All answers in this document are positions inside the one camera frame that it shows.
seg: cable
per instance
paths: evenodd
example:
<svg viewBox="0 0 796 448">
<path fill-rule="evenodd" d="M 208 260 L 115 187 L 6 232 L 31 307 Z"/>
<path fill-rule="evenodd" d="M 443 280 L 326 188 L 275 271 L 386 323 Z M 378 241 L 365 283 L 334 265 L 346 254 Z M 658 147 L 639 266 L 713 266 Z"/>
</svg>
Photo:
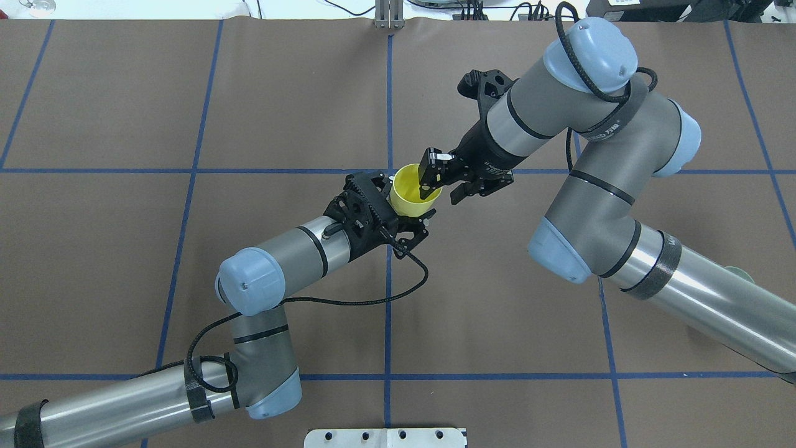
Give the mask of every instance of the cable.
<svg viewBox="0 0 796 448">
<path fill-rule="evenodd" d="M 572 171 L 572 128 L 567 128 L 567 168 Z"/>
<path fill-rule="evenodd" d="M 199 340 L 205 335 L 205 333 L 209 332 L 210 330 L 214 329 L 215 327 L 221 324 L 225 324 L 230 320 L 236 319 L 237 317 L 240 316 L 242 315 L 239 312 L 236 312 L 235 314 L 230 314 L 229 316 L 223 319 L 216 320 L 212 324 L 204 327 L 199 332 L 199 334 L 197 334 L 197 336 L 193 338 L 193 342 L 191 343 L 190 347 L 188 347 L 188 354 L 185 355 L 185 361 L 184 361 L 186 368 L 188 369 L 188 373 L 191 375 L 191 378 L 193 378 L 194 381 L 196 381 L 200 386 L 204 387 L 208 391 L 216 392 L 217 394 L 223 394 L 224 392 L 229 392 L 232 389 L 234 389 L 235 385 L 238 384 L 238 367 L 232 361 L 227 360 L 225 358 L 221 358 L 220 356 L 201 356 L 199 358 L 200 362 L 202 360 L 208 360 L 208 361 L 217 362 L 219 364 L 223 364 L 232 373 L 232 378 L 229 380 L 229 385 L 227 387 L 215 387 L 212 384 L 205 381 L 205 379 L 202 378 L 202 376 L 199 375 L 196 369 L 193 367 L 193 362 L 191 362 L 191 360 L 193 359 L 193 350 L 197 347 L 197 344 L 199 344 Z"/>
<path fill-rule="evenodd" d="M 359 13 L 359 14 L 358 14 L 358 13 L 355 13 L 355 12 L 353 12 L 353 11 L 347 10 L 346 8 L 344 8 L 344 7 L 340 6 L 340 5 L 338 5 L 337 3 L 330 2 L 330 0 L 323 0 L 323 1 L 324 1 L 324 2 L 326 2 L 326 3 L 329 3 L 331 6 L 335 6 L 335 7 L 337 7 L 337 8 L 340 8 L 341 10 L 344 10 L 346 13 L 348 13 L 348 14 L 351 14 L 351 15 L 353 15 L 354 17 L 360 17 L 360 16 L 364 16 L 365 14 L 369 13 L 370 11 L 372 11 L 372 10 L 375 10 L 375 9 L 376 9 L 376 6 L 374 5 L 374 6 L 371 6 L 369 10 L 367 10 L 367 11 L 362 11 L 361 13 Z"/>
<path fill-rule="evenodd" d="M 185 363 L 184 360 L 175 361 L 173 363 L 166 364 L 165 366 L 161 366 L 161 367 L 158 367 L 158 368 L 154 368 L 152 370 L 145 371 L 145 372 L 143 372 L 140 375 L 134 376 L 133 378 L 141 378 L 142 376 L 152 375 L 153 373 L 158 373 L 159 371 L 164 371 L 164 370 L 172 368 L 172 367 L 181 366 L 184 363 Z"/>
<path fill-rule="evenodd" d="M 338 305 L 338 306 L 378 305 L 378 304 L 383 304 L 383 303 L 387 303 L 387 302 L 396 301 L 396 300 L 398 300 L 398 299 L 400 299 L 402 297 L 406 297 L 409 294 L 414 293 L 421 286 L 425 285 L 426 281 L 428 280 L 428 267 L 426 267 L 426 265 L 418 257 L 415 257 L 415 255 L 412 252 L 410 252 L 408 249 L 406 249 L 403 246 L 400 246 L 396 242 L 395 238 L 393 238 L 392 235 L 390 235 L 384 227 L 381 228 L 381 235 L 388 241 L 388 244 L 390 246 L 392 246 L 393 249 L 395 249 L 398 252 L 401 252 L 403 255 L 406 255 L 407 257 L 409 257 L 410 260 L 415 262 L 423 270 L 423 278 L 420 281 L 418 281 L 416 285 L 412 286 L 411 288 L 407 289 L 406 291 L 403 291 L 401 294 L 396 294 L 395 296 L 385 297 L 385 298 L 379 299 L 377 301 L 332 301 L 332 300 L 329 300 L 329 299 L 319 299 L 317 297 L 290 297 L 290 298 L 287 298 L 287 299 L 283 300 L 280 303 L 280 305 L 281 304 L 294 303 L 294 302 L 314 302 L 314 303 L 319 303 L 319 304 Z"/>
<path fill-rule="evenodd" d="M 579 20 L 578 11 L 575 9 L 575 7 L 572 4 L 567 2 L 559 3 L 558 6 L 556 7 L 556 32 L 558 33 L 558 38 L 561 41 L 561 45 L 564 47 L 564 52 L 567 54 L 567 58 L 572 63 L 572 67 L 575 68 L 575 71 L 578 73 L 580 79 L 583 81 L 586 87 L 588 87 L 589 90 L 591 90 L 591 92 L 594 93 L 595 96 L 597 96 L 600 100 L 606 101 L 608 103 L 623 103 L 627 101 L 627 99 L 630 98 L 629 93 L 625 93 L 620 96 L 608 95 L 607 93 L 600 90 L 597 87 L 597 84 L 595 84 L 595 82 L 591 80 L 588 73 L 586 73 L 586 69 L 584 69 L 583 66 L 580 64 L 580 61 L 578 61 L 578 57 L 575 54 L 575 50 L 572 48 L 572 43 L 569 41 L 569 37 L 564 32 L 564 22 L 561 20 L 561 12 L 564 11 L 564 8 L 569 10 L 569 12 L 571 12 L 572 15 L 575 16 L 575 22 Z M 655 85 L 657 85 L 657 74 L 655 74 L 655 72 L 652 69 L 648 69 L 646 67 L 638 67 L 636 71 L 650 75 L 650 77 L 653 78 L 653 84 L 650 84 L 650 86 L 648 87 L 648 89 L 652 92 L 652 89 L 655 88 Z"/>
<path fill-rule="evenodd" d="M 412 286 L 411 288 L 407 289 L 406 291 L 404 291 L 404 292 L 402 292 L 400 294 L 396 294 L 395 296 L 385 297 L 385 298 L 379 299 L 377 301 L 333 301 L 333 300 L 329 300 L 329 299 L 319 299 L 317 297 L 290 297 L 290 298 L 284 299 L 281 302 L 279 302 L 279 305 L 277 305 L 277 306 L 280 306 L 280 305 L 283 305 L 283 304 L 286 304 L 286 303 L 294 303 L 294 302 L 315 302 L 315 303 L 326 304 L 326 305 L 340 305 L 340 306 L 378 305 L 378 304 L 383 304 L 383 303 L 386 303 L 386 302 L 391 302 L 391 301 L 398 300 L 401 297 L 406 297 L 409 294 L 414 293 L 421 286 L 425 285 L 426 281 L 428 280 L 428 267 L 426 267 L 426 265 L 418 257 L 415 257 L 415 255 L 412 254 L 412 252 L 410 252 L 409 249 L 407 249 L 406 247 L 401 246 L 400 244 L 398 244 L 396 239 L 391 234 L 389 234 L 389 232 L 384 227 L 382 227 L 380 229 L 380 231 L 381 231 L 381 236 L 384 237 L 384 240 L 390 246 L 392 246 L 393 249 L 397 250 L 398 252 L 400 252 L 401 254 L 405 255 L 406 257 L 409 257 L 413 262 L 415 262 L 423 270 L 423 278 L 419 282 L 417 282 L 416 285 Z M 201 340 L 201 338 L 207 332 L 209 332 L 210 330 L 214 329 L 215 327 L 218 327 L 219 325 L 225 324 L 225 323 L 229 322 L 230 320 L 236 319 L 237 317 L 240 317 L 240 316 L 242 316 L 242 315 L 239 312 L 236 312 L 235 314 L 231 314 L 231 315 L 229 315 L 229 316 L 227 316 L 227 317 L 225 317 L 223 319 L 216 320 L 215 322 L 213 322 L 212 324 L 208 325 L 207 327 L 204 327 L 196 335 L 196 337 L 193 338 L 193 342 L 191 342 L 191 345 L 188 348 L 188 353 L 185 355 L 185 359 L 184 360 L 177 361 L 177 362 L 174 362 L 174 363 L 171 363 L 171 364 L 167 364 L 165 366 L 162 366 L 162 367 L 150 370 L 150 371 L 145 371 L 141 375 L 136 376 L 136 378 L 141 377 L 141 376 L 145 376 L 145 375 L 150 375 L 150 374 L 153 374 L 153 373 L 159 372 L 159 371 L 164 371 L 164 370 L 166 370 L 168 368 L 176 367 L 176 366 L 179 366 L 179 365 L 185 365 L 186 368 L 188 369 L 189 375 L 191 375 L 191 378 L 193 378 L 194 381 L 196 381 L 200 386 L 202 386 L 203 388 L 207 389 L 208 391 L 216 392 L 216 393 L 219 393 L 219 394 L 231 391 L 232 389 L 235 388 L 235 386 L 238 383 L 238 379 L 239 379 L 238 367 L 235 365 L 235 363 L 233 363 L 232 361 L 227 360 L 225 358 L 222 358 L 220 356 L 200 356 L 200 358 L 199 358 L 200 362 L 201 361 L 209 361 L 209 362 L 223 364 L 224 366 L 227 367 L 227 369 L 232 374 L 232 378 L 230 379 L 229 385 L 227 387 L 215 387 L 212 384 L 206 382 L 205 379 L 202 377 L 202 375 L 199 375 L 199 373 L 194 368 L 193 362 L 191 362 L 191 360 L 193 359 L 193 351 L 194 351 L 194 349 L 196 349 L 197 344 L 199 344 L 199 341 Z"/>
<path fill-rule="evenodd" d="M 420 8 L 425 8 L 427 10 L 457 10 L 458 6 L 429 6 L 429 5 L 422 5 L 418 2 L 413 2 L 412 0 L 405 0 L 406 3 L 409 3 L 414 6 L 418 6 Z M 484 10 L 513 10 L 516 6 L 484 6 Z"/>
</svg>

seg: black velcro strap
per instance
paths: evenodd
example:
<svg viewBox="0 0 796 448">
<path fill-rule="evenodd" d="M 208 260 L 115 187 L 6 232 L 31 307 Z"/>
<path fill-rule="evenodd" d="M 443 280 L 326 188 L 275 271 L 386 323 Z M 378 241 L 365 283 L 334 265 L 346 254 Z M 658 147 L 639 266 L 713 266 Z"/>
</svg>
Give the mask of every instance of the black velcro strap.
<svg viewBox="0 0 796 448">
<path fill-rule="evenodd" d="M 680 256 L 683 253 L 683 246 L 677 238 L 665 232 L 660 232 L 660 234 L 663 236 L 663 248 L 652 269 L 639 283 L 628 289 L 622 289 L 624 293 L 629 293 L 642 301 L 661 292 L 661 289 L 669 283 L 680 264 Z"/>
<path fill-rule="evenodd" d="M 14 424 L 14 448 L 45 448 L 41 437 L 41 408 L 48 400 L 41 400 L 19 410 Z"/>
<path fill-rule="evenodd" d="M 599 177 L 595 177 L 593 175 L 584 173 L 583 171 L 579 170 L 569 171 L 569 175 L 572 177 L 576 177 L 580 180 L 585 180 L 586 182 L 594 185 L 595 187 L 600 187 L 603 190 L 607 191 L 608 193 L 611 193 L 612 195 L 616 196 L 617 198 L 620 198 L 622 201 L 627 202 L 631 206 L 633 205 L 633 202 L 636 202 L 636 198 L 630 196 L 629 193 L 627 193 L 626 191 L 624 191 L 619 187 L 615 187 L 613 184 L 608 183 L 600 179 Z"/>
<path fill-rule="evenodd" d="M 296 227 L 296 229 L 299 229 L 305 234 L 307 234 L 307 236 L 310 237 L 310 239 L 312 240 L 313 244 L 315 244 L 315 249 L 317 249 L 318 253 L 321 255 L 321 262 L 323 263 L 323 274 L 321 275 L 321 277 L 326 277 L 326 274 L 329 272 L 329 260 L 326 259 L 326 251 L 323 249 L 323 245 L 321 245 L 321 242 L 318 240 L 318 237 L 316 237 L 315 234 L 310 232 L 310 229 L 307 229 L 305 226 L 298 226 Z"/>
<path fill-rule="evenodd" d="M 227 361 L 231 361 L 229 357 L 229 352 L 224 354 L 224 359 Z M 230 368 L 229 364 L 225 364 L 224 367 L 227 368 L 227 381 L 229 384 L 232 384 L 232 369 Z M 229 391 L 230 395 L 232 396 L 232 407 L 235 409 L 240 409 L 240 400 L 238 399 L 238 388 L 233 387 L 231 391 Z"/>
<path fill-rule="evenodd" d="M 617 273 L 622 268 L 622 266 L 624 266 L 625 263 L 627 263 L 627 261 L 630 260 L 630 255 L 632 255 L 633 251 L 636 250 L 636 246 L 638 246 L 638 239 L 641 236 L 642 236 L 642 224 L 636 221 L 636 228 L 633 231 L 633 237 L 630 239 L 630 244 L 627 246 L 625 253 L 622 254 L 622 257 L 619 258 L 619 261 L 616 262 L 614 267 L 610 268 L 608 272 L 604 273 L 600 277 L 608 278 Z"/>
<path fill-rule="evenodd" d="M 201 361 L 199 358 L 194 356 L 191 362 L 193 363 L 193 370 L 201 376 Z M 193 379 L 188 371 L 188 364 L 185 365 L 183 372 L 185 373 L 185 396 L 188 397 L 188 405 L 191 407 L 193 421 L 202 423 L 216 418 L 216 416 L 213 415 L 213 408 L 210 406 L 210 400 L 207 399 L 207 391 Z"/>
<path fill-rule="evenodd" d="M 619 134 L 619 131 L 627 126 L 636 115 L 636 112 L 638 112 L 644 103 L 647 93 L 650 92 L 646 82 L 644 82 L 638 73 L 630 77 L 630 82 L 627 83 L 625 90 L 629 90 L 630 94 L 627 101 L 620 103 L 603 121 L 600 121 L 586 131 L 576 132 L 590 142 L 608 140 Z"/>
<path fill-rule="evenodd" d="M 278 335 L 280 333 L 284 333 L 288 330 L 287 324 L 282 325 L 281 327 L 272 328 L 270 330 L 266 330 L 264 332 L 254 333 L 248 336 L 241 336 L 237 337 L 232 340 L 234 344 L 243 344 L 245 342 L 252 342 L 253 340 L 263 339 L 264 337 Z"/>
</svg>

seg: robotic arm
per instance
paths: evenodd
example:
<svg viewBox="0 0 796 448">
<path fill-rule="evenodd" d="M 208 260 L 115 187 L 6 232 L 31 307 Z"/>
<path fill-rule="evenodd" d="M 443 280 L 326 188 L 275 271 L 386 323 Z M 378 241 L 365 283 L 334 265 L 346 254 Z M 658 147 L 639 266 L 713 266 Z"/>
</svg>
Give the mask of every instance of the robotic arm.
<svg viewBox="0 0 796 448">
<path fill-rule="evenodd" d="M 648 91 L 632 44 L 610 22 L 585 18 L 566 36 L 557 25 L 561 39 L 519 80 L 497 70 L 464 76 L 458 90 L 478 100 L 481 119 L 449 154 L 426 150 L 421 196 L 459 181 L 454 204 L 489 195 L 512 182 L 519 162 L 575 129 L 589 144 L 533 235 L 531 257 L 574 283 L 591 274 L 612 281 L 796 382 L 796 306 L 628 215 L 650 177 L 672 175 L 696 154 L 697 122 Z"/>
<path fill-rule="evenodd" d="M 302 392 L 283 298 L 382 244 L 392 245 L 398 258 L 414 259 L 408 251 L 428 235 L 425 226 L 435 210 L 417 218 L 398 215 L 387 200 L 390 187 L 381 171 L 347 176 L 343 192 L 322 216 L 221 263 L 217 296 L 236 313 L 202 330 L 184 361 L 0 416 L 0 446 L 121 446 L 240 407 L 253 419 L 289 411 Z M 401 234 L 411 234 L 411 239 L 399 238 Z M 227 321 L 234 350 L 192 356 L 199 339 Z"/>
<path fill-rule="evenodd" d="M 465 75 L 458 90 L 478 102 L 481 119 L 450 153 L 426 150 L 421 198 L 458 182 L 454 204 L 490 195 L 536 149 L 575 129 L 590 143 L 533 235 L 531 256 L 568 281 L 593 273 L 613 281 L 796 382 L 796 306 L 628 215 L 650 177 L 674 174 L 694 156 L 696 121 L 650 92 L 635 74 L 632 44 L 610 22 L 586 18 L 567 35 L 556 25 L 561 39 L 519 80 L 497 70 Z M 236 314 L 194 345 L 232 320 L 234 351 L 187 356 L 98 391 L 24 407 L 0 417 L 0 446 L 118 446 L 239 407 L 254 419 L 289 411 L 301 386 L 285 297 L 381 244 L 411 257 L 427 236 L 435 211 L 398 215 L 389 187 L 379 171 L 349 175 L 322 216 L 221 264 L 217 296 Z M 406 232 L 411 239 L 399 238 Z"/>
</svg>

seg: black rubber band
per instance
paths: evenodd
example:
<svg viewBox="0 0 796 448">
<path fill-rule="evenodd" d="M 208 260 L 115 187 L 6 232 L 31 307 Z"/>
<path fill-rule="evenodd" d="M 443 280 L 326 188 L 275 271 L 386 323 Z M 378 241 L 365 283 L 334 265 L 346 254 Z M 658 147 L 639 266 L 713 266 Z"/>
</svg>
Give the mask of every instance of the black rubber band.
<svg viewBox="0 0 796 448">
<path fill-rule="evenodd" d="M 661 248 L 661 254 L 657 256 L 652 269 L 639 283 L 628 289 L 622 289 L 623 293 L 629 293 L 631 296 L 645 301 L 661 292 L 661 289 L 672 279 L 674 271 L 680 264 L 683 246 L 672 235 L 665 232 L 660 232 L 660 234 L 663 236 L 663 248 Z"/>
<path fill-rule="evenodd" d="M 511 89 L 509 89 L 509 91 L 505 94 L 505 96 L 506 96 L 505 103 L 509 106 L 509 113 L 511 114 L 511 117 L 514 118 L 514 122 L 517 123 L 517 126 L 522 128 L 523 131 L 527 132 L 528 135 L 535 137 L 539 140 L 550 140 L 551 138 L 555 137 L 555 136 L 546 136 L 545 134 L 540 134 L 539 132 L 536 132 L 533 129 L 529 128 L 528 125 L 525 124 L 524 121 L 522 121 L 522 118 L 520 118 L 520 116 L 517 115 L 517 111 L 514 110 L 514 104 L 511 104 Z"/>
<path fill-rule="evenodd" d="M 596 178 L 593 175 L 590 175 L 588 173 L 584 173 L 583 171 L 578 171 L 578 170 L 569 171 L 569 175 L 572 176 L 572 177 L 576 177 L 578 179 L 581 179 L 581 180 L 585 180 L 586 182 L 588 182 L 588 183 L 590 183 L 590 184 L 592 184 L 592 185 L 594 185 L 596 187 L 600 187 L 603 190 L 607 191 L 608 193 L 611 193 L 612 195 L 616 196 L 617 198 L 620 198 L 622 201 L 627 202 L 631 206 L 633 205 L 633 202 L 636 202 L 636 199 L 633 196 L 630 196 L 625 191 L 623 191 L 623 190 L 621 190 L 621 189 L 619 189 L 617 187 L 614 187 L 613 185 L 609 184 L 608 182 L 606 182 L 606 181 L 604 181 L 604 180 L 602 180 L 600 178 Z"/>
<path fill-rule="evenodd" d="M 47 402 L 41 400 L 19 410 L 14 424 L 14 448 L 45 448 L 41 437 L 41 408 Z"/>
<path fill-rule="evenodd" d="M 193 363 L 193 368 L 197 374 L 201 376 L 201 361 L 199 358 L 194 356 L 190 362 Z M 213 415 L 213 407 L 210 405 L 210 400 L 207 399 L 207 391 L 191 376 L 187 363 L 185 363 L 183 372 L 185 374 L 185 396 L 188 397 L 188 405 L 191 408 L 193 421 L 202 423 L 216 418 Z"/>
<path fill-rule="evenodd" d="M 224 359 L 232 362 L 232 360 L 229 358 L 229 352 L 226 352 L 224 354 Z M 229 368 L 228 364 L 224 364 L 224 367 L 226 367 L 227 369 L 227 383 L 232 384 L 232 378 L 234 377 L 234 375 L 232 374 L 232 369 Z M 233 387 L 232 390 L 229 391 L 229 394 L 232 396 L 232 407 L 234 407 L 235 409 L 240 409 L 240 401 L 238 400 L 238 388 Z"/>
<path fill-rule="evenodd" d="M 253 335 L 237 337 L 237 338 L 233 339 L 232 342 L 235 343 L 235 344 L 242 344 L 244 342 L 252 342 L 253 340 L 258 340 L 258 339 L 263 339 L 264 337 L 278 335 L 278 334 L 284 333 L 286 331 L 287 331 L 287 324 L 285 324 L 285 325 L 283 325 L 281 327 L 272 328 L 272 329 L 264 331 L 264 332 L 255 333 Z"/>
<path fill-rule="evenodd" d="M 305 234 L 307 234 L 307 236 L 309 236 L 312 242 L 315 244 L 315 248 L 318 249 L 318 253 L 321 254 L 321 262 L 323 263 L 323 275 L 321 275 L 321 277 L 326 277 L 326 273 L 329 272 L 329 260 L 326 259 L 326 251 L 323 249 L 323 246 L 321 245 L 321 242 L 318 240 L 318 237 L 316 237 L 315 234 L 310 232 L 310 229 L 307 229 L 305 226 L 298 226 L 296 227 L 296 229 L 299 229 Z"/>
<path fill-rule="evenodd" d="M 625 263 L 627 263 L 627 261 L 630 260 L 630 255 L 632 255 L 633 251 L 636 250 L 636 246 L 638 246 L 638 239 L 641 236 L 642 236 L 642 224 L 636 221 L 636 229 L 633 231 L 633 238 L 631 238 L 630 245 L 627 246 L 625 253 L 622 254 L 622 257 L 619 258 L 619 261 L 616 262 L 614 267 L 610 268 L 608 272 L 604 273 L 600 277 L 608 278 L 617 273 L 622 268 L 622 266 L 624 266 Z"/>
</svg>

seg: white metal bracket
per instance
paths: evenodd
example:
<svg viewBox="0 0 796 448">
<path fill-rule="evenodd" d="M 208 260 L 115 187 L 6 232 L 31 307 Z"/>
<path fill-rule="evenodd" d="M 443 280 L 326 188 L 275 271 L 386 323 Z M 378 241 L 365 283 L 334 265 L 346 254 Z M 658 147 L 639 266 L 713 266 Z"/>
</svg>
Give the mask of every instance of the white metal bracket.
<svg viewBox="0 0 796 448">
<path fill-rule="evenodd" d="M 403 0 L 376 0 L 377 28 L 404 28 Z"/>
<path fill-rule="evenodd" d="M 459 428 L 312 430 L 304 448 L 467 448 Z"/>
</svg>

